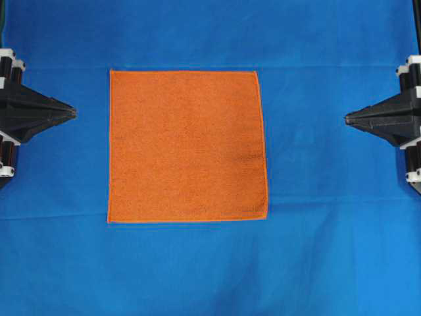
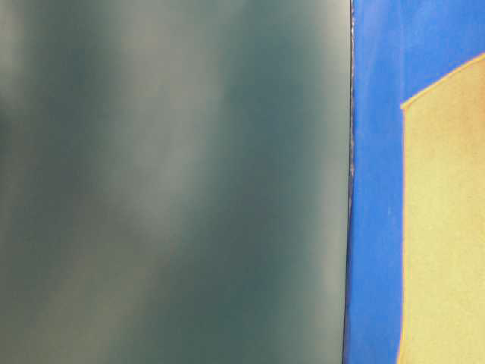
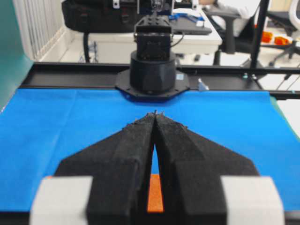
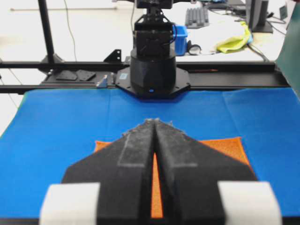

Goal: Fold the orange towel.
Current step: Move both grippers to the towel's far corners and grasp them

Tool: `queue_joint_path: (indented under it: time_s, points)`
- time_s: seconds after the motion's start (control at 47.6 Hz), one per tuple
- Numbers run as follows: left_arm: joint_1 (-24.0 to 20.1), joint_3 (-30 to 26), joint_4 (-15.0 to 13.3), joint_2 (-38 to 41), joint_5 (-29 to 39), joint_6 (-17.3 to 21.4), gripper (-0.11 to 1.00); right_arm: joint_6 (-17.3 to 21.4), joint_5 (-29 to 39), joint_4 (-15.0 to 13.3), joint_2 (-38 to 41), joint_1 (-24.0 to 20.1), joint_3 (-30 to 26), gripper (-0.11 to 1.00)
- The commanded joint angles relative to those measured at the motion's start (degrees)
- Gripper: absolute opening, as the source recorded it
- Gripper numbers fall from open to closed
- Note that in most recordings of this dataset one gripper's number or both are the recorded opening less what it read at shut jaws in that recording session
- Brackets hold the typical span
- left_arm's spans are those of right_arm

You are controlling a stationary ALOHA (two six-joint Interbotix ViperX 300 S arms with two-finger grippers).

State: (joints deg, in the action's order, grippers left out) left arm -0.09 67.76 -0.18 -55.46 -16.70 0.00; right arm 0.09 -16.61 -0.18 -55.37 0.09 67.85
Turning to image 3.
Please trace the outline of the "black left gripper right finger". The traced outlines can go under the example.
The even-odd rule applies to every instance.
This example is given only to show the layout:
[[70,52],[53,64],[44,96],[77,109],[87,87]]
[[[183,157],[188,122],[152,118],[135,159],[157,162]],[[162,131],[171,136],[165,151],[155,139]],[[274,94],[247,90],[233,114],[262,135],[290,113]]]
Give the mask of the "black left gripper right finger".
[[247,157],[159,114],[155,139],[165,212],[179,225],[283,225],[270,177]]

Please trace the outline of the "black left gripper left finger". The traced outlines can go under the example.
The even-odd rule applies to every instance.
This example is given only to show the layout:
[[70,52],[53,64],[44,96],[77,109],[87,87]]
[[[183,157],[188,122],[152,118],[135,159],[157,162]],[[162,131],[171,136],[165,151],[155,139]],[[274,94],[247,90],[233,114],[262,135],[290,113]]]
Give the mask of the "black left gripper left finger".
[[155,115],[63,159],[43,179],[32,225],[132,225],[147,211]]

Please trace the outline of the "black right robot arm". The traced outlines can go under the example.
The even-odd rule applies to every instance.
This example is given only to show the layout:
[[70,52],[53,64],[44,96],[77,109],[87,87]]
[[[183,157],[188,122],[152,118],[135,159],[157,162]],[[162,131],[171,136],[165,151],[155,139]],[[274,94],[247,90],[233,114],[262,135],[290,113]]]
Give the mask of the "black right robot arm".
[[171,98],[190,89],[188,75],[176,69],[172,52],[173,0],[139,0],[130,67],[117,74],[116,88],[137,98]]

